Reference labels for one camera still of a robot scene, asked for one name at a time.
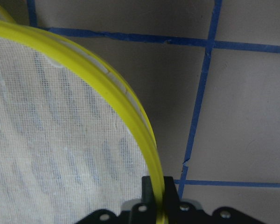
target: blue line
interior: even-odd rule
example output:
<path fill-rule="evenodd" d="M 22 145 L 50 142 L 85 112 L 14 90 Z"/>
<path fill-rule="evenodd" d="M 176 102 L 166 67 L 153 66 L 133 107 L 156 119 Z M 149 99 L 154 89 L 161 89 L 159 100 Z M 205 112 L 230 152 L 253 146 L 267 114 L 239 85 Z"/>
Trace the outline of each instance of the blue line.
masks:
<path fill-rule="evenodd" d="M 232 50 L 248 50 L 268 53 L 279 53 L 280 46 L 256 44 L 256 43 L 238 43 L 238 42 L 225 42 L 215 41 L 214 48 L 218 49 L 232 49 Z"/>
<path fill-rule="evenodd" d="M 94 32 L 85 29 L 69 29 L 69 28 L 43 28 L 43 29 L 55 34 L 65 35 L 65 36 L 75 36 L 75 37 L 109 37 L 120 41 L 167 43 L 167 44 L 198 46 L 198 47 L 205 47 L 207 44 L 207 40 L 185 38 L 185 37 Z"/>
<path fill-rule="evenodd" d="M 185 180 L 187 185 L 204 185 L 204 186 L 228 186 L 228 187 L 253 187 L 253 188 L 280 188 L 280 183 L 261 183 L 261 182 L 233 182 L 233 181 L 198 181 Z"/>
<path fill-rule="evenodd" d="M 27 8 L 28 8 L 30 26 L 37 27 L 35 0 L 27 0 Z"/>
<path fill-rule="evenodd" d="M 200 110 L 201 110 L 201 105 L 202 105 L 202 100 L 203 100 L 203 95 L 204 95 L 204 90 L 205 90 L 205 85 L 206 85 L 206 80 L 207 80 L 207 76 L 208 76 L 209 68 L 210 68 L 211 52 L 212 52 L 214 44 L 215 44 L 215 36 L 216 36 L 216 32 L 217 32 L 221 5 L 222 5 L 222 0 L 215 0 L 215 5 L 214 5 L 213 12 L 212 12 L 211 21 L 210 21 L 208 42 L 207 42 L 207 45 L 205 48 L 204 60 L 203 60 L 203 64 L 202 64 L 202 71 L 201 71 L 201 75 L 200 75 L 199 86 L 198 86 L 198 90 L 197 90 L 194 111 L 193 111 L 193 116 L 192 116 L 192 121 L 191 121 L 191 127 L 190 127 L 190 132 L 189 132 L 189 138 L 188 138 L 188 143 L 187 143 L 186 152 L 185 152 L 185 158 L 184 158 L 184 162 L 182 164 L 181 181 L 178 186 L 178 195 L 180 198 L 182 198 L 184 185 L 185 185 L 185 181 L 186 181 L 186 177 L 187 177 L 187 173 L 188 173 L 187 162 L 191 158 L 192 148 L 193 148 L 193 144 L 194 144 L 194 138 L 195 138 L 195 134 L 196 134 L 199 114 L 200 114 Z"/>

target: blue tape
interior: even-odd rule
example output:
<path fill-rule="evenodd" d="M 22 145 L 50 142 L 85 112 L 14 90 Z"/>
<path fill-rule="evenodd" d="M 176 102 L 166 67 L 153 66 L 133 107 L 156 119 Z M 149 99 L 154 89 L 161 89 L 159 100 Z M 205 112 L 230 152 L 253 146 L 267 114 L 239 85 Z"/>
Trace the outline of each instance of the blue tape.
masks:
<path fill-rule="evenodd" d="M 280 54 L 280 46 L 256 44 L 256 43 L 215 41 L 214 48 L 232 49 L 232 50 L 248 50 L 248 51 L 259 51 L 259 52 L 279 53 Z"/>
<path fill-rule="evenodd" d="M 120 41 L 132 42 L 149 42 L 149 43 L 167 43 L 175 45 L 198 46 L 205 47 L 207 40 L 172 37 L 172 36 L 157 36 L 157 35 L 141 35 L 141 34 L 123 34 L 123 33 L 110 33 L 110 32 L 94 32 L 85 29 L 69 29 L 69 28 L 45 28 L 45 30 L 65 36 L 75 37 L 109 37 Z"/>
<path fill-rule="evenodd" d="M 27 8 L 28 8 L 30 26 L 37 27 L 35 0 L 27 0 Z"/>
<path fill-rule="evenodd" d="M 203 64 L 202 64 L 202 71 L 201 71 L 201 75 L 200 75 L 199 86 L 198 86 L 195 105 L 194 105 L 194 111 L 193 111 L 191 127 L 190 127 L 190 132 L 189 132 L 189 137 L 188 137 L 188 143 L 187 143 L 187 147 L 186 147 L 184 162 L 182 164 L 181 180 L 180 180 L 180 184 L 178 186 L 178 195 L 180 198 L 182 198 L 182 195 L 183 195 L 184 185 L 185 185 L 185 181 L 186 181 L 186 177 L 187 177 L 187 173 L 188 173 L 188 167 L 187 167 L 186 163 L 191 158 L 192 148 L 193 148 L 193 144 L 194 144 L 194 138 L 195 138 L 196 129 L 197 129 L 198 120 L 199 120 L 199 114 L 200 114 L 201 105 L 202 105 L 202 101 L 203 101 L 206 80 L 207 80 L 207 76 L 208 76 L 209 68 L 210 68 L 211 52 L 213 50 L 214 43 L 215 43 L 215 36 L 216 36 L 216 32 L 217 32 L 217 27 L 218 27 L 221 5 L 222 5 L 222 0 L 215 0 L 215 5 L 214 5 L 213 12 L 212 12 L 211 21 L 210 21 L 208 41 L 207 41 L 207 45 L 205 48 L 204 59 L 203 59 Z"/>
<path fill-rule="evenodd" d="M 260 183 L 260 182 L 233 182 L 233 181 L 197 181 L 186 180 L 187 185 L 204 185 L 204 186 L 228 186 L 228 187 L 253 187 L 253 188 L 280 188 L 280 183 Z"/>

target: tiled floor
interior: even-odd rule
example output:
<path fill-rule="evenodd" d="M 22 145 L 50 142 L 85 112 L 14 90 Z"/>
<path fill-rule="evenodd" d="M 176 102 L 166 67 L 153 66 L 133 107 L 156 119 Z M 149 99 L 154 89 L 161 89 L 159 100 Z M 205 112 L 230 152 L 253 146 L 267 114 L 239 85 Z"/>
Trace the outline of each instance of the tiled floor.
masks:
<path fill-rule="evenodd" d="M 0 0 L 28 24 L 24 1 L 9 2 Z M 220 0 L 36 0 L 35 6 L 41 27 L 144 35 L 137 42 L 70 39 L 104 58 L 133 87 L 155 131 L 164 174 L 182 183 L 184 198 L 198 200 L 208 213 L 227 205 L 280 224 L 280 1 L 223 0 L 220 7 Z M 167 43 L 188 39 L 145 43 L 162 38 L 146 35 L 172 36 Z M 199 114 L 182 174 L 191 121 Z"/>

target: gray floor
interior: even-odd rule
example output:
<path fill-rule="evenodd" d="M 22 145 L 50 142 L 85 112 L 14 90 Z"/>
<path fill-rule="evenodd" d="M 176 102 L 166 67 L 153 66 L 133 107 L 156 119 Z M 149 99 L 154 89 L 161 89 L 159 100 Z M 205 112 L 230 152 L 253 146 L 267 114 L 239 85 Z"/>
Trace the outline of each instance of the gray floor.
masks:
<path fill-rule="evenodd" d="M 24 1 L 0 3 L 19 23 L 29 24 Z M 214 1 L 36 0 L 35 6 L 38 25 L 46 28 L 207 39 Z M 205 48 L 70 39 L 100 55 L 130 83 L 151 120 L 164 174 L 178 182 Z M 280 45 L 280 0 L 223 0 L 216 40 Z M 212 51 L 185 165 L 189 181 L 183 197 L 200 201 L 208 213 L 227 205 L 280 224 L 280 54 Z M 216 181 L 275 185 L 218 186 L 223 184 Z"/>

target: yellow rim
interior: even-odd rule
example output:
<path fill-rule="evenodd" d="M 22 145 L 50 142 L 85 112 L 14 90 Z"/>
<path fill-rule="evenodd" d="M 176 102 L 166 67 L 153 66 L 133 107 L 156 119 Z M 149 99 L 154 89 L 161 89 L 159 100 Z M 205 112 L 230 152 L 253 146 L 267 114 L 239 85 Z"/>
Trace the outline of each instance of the yellow rim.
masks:
<path fill-rule="evenodd" d="M 4 17 L 4 19 L 6 19 L 8 22 L 11 23 L 16 23 L 15 20 L 13 19 L 13 17 L 10 16 L 10 14 L 0 6 L 0 14 Z"/>
<path fill-rule="evenodd" d="M 53 34 L 51 32 L 48 32 L 48 31 L 45 31 L 45 30 L 42 30 L 42 29 L 38 29 L 38 28 L 34 28 L 34 27 L 29 27 L 30 29 L 33 29 L 34 31 L 36 32 L 39 32 L 41 34 L 44 34 L 44 35 L 47 35 L 47 36 L 52 36 L 56 39 L 59 39 L 61 41 L 64 41 L 64 42 L 67 42 L 67 43 L 70 43 L 72 45 L 74 45 L 75 47 L 79 48 L 80 50 L 82 50 L 83 52 L 85 52 L 86 54 L 90 55 L 91 57 L 94 57 L 96 60 L 98 60 L 103 66 L 105 66 L 109 71 L 111 71 L 115 77 L 125 86 L 125 88 L 127 89 L 127 91 L 131 94 L 131 96 L 133 97 L 133 99 L 135 100 L 135 102 L 137 103 L 138 107 L 140 108 L 140 112 L 142 113 L 147 125 L 148 125 L 148 129 L 149 129 L 149 132 L 156 144 L 156 141 L 155 141 L 155 136 L 154 136 L 154 132 L 153 132 L 153 128 L 149 122 L 149 119 L 148 119 L 148 116 L 141 104 L 141 102 L 139 101 L 138 97 L 136 96 L 135 92 L 132 90 L 131 86 L 127 83 L 127 81 L 113 68 L 111 67 L 107 62 L 105 62 L 102 58 L 100 58 L 99 56 L 97 56 L 96 54 L 94 54 L 93 52 L 87 50 L 86 48 L 82 47 L 81 45 L 65 38 L 65 37 L 62 37 L 60 35 L 57 35 L 57 34 Z"/>
<path fill-rule="evenodd" d="M 118 113 L 136 139 L 151 176 L 154 196 L 158 205 L 157 223 L 164 221 L 162 198 L 164 179 L 161 163 L 151 133 L 121 90 L 95 65 L 82 55 L 52 38 L 20 25 L 0 21 L 0 37 L 18 42 L 42 52 L 91 85 Z"/>

